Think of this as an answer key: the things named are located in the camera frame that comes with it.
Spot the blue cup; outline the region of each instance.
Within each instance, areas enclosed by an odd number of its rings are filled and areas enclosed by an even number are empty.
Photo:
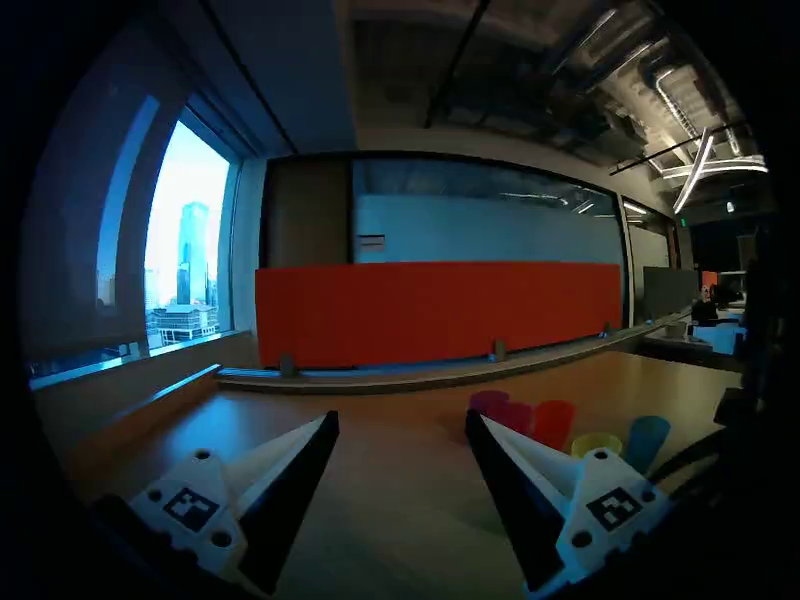
[[[661,446],[669,435],[669,421],[661,417],[639,417],[631,425],[623,459],[639,473],[644,474],[653,464]]]

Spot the skyscraper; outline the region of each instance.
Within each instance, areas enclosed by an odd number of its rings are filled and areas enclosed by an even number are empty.
[[[206,227],[208,207],[192,202],[183,207],[178,235],[178,304],[206,302]]]
[[[150,310],[158,306],[158,271],[144,270],[144,309]]]

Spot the pink cup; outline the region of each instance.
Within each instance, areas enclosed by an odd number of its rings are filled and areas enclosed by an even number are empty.
[[[470,396],[469,407],[497,421],[497,417],[504,414],[505,405],[508,404],[509,396],[506,392],[499,390],[481,390]]]

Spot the glass partition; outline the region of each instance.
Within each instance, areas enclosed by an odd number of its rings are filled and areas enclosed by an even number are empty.
[[[490,163],[375,158],[354,161],[353,195],[356,263],[616,264],[626,304],[623,237],[610,192]]]

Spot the plastic cup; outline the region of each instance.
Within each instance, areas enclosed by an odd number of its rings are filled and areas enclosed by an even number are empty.
[[[549,400],[533,409],[533,430],[530,436],[537,442],[561,450],[569,437],[575,407],[562,400]]]
[[[614,454],[619,454],[622,452],[622,442],[611,433],[586,433],[573,440],[570,454],[574,458],[583,458],[587,453],[597,448],[607,448]]]
[[[625,462],[644,474],[664,445],[669,430],[669,421],[662,417],[648,415],[636,419],[628,436],[628,446],[623,456]]]
[[[492,414],[499,415],[502,413],[502,408],[504,405],[508,404],[508,401],[509,395],[506,392],[501,392],[500,390],[481,390],[470,396],[469,407],[496,421],[497,419],[492,417]]]
[[[509,402],[506,405],[505,421],[502,423],[517,433],[528,435],[533,421],[533,407],[520,402]]]

